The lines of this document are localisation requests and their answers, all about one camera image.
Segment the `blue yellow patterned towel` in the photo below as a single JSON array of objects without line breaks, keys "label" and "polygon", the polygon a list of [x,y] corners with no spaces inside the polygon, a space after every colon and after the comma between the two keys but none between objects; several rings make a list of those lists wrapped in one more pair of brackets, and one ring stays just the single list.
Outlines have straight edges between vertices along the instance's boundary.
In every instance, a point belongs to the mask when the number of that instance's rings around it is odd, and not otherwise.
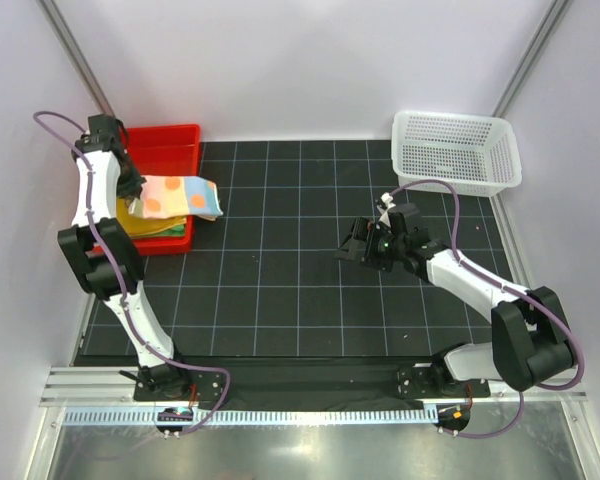
[{"label": "blue yellow patterned towel", "polygon": [[167,219],[144,219],[131,216],[128,213],[125,201],[122,199],[117,200],[116,212],[117,220],[132,239],[165,237],[158,236],[158,233],[173,226],[187,223],[186,216]]}]

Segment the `orange towel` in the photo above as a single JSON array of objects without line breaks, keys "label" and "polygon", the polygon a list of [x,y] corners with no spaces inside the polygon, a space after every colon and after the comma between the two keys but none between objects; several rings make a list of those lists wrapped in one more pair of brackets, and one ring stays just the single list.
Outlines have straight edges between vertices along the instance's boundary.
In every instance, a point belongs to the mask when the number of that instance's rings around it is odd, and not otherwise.
[{"label": "orange towel", "polygon": [[141,196],[144,219],[197,216],[214,221],[224,215],[217,185],[198,176],[145,176]]}]

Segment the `green microfiber towel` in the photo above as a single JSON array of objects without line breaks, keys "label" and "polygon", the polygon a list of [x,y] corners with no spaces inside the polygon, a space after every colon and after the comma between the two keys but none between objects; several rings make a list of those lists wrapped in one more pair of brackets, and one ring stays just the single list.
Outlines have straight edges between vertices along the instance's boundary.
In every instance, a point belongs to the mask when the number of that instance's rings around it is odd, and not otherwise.
[{"label": "green microfiber towel", "polygon": [[165,237],[182,237],[186,233],[187,224],[176,225],[158,233],[158,236]]}]

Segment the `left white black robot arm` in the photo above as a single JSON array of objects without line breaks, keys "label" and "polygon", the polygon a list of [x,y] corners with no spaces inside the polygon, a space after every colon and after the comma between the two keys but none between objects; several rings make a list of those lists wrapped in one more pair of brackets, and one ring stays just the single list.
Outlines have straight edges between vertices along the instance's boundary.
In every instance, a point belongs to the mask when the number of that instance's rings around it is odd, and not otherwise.
[{"label": "left white black robot arm", "polygon": [[79,198],[70,227],[58,243],[81,288],[117,317],[137,355],[129,377],[141,393],[180,400],[192,377],[161,327],[144,290],[140,253],[117,218],[119,199],[140,197],[145,179],[127,151],[128,134],[117,118],[99,114],[71,147],[79,170]]}]

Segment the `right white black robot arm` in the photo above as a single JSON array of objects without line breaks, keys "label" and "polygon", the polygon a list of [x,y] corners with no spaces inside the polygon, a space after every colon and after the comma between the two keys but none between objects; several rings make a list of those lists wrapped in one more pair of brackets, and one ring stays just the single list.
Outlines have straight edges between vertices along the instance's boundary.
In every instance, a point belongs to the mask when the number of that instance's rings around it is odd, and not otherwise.
[{"label": "right white black robot arm", "polygon": [[489,342],[459,344],[435,354],[430,382],[440,395],[455,395],[469,380],[499,380],[518,392],[546,387],[550,378],[579,363],[551,289],[512,284],[432,238],[413,204],[391,207],[377,220],[356,218],[335,257],[381,272],[399,264],[489,322]]}]

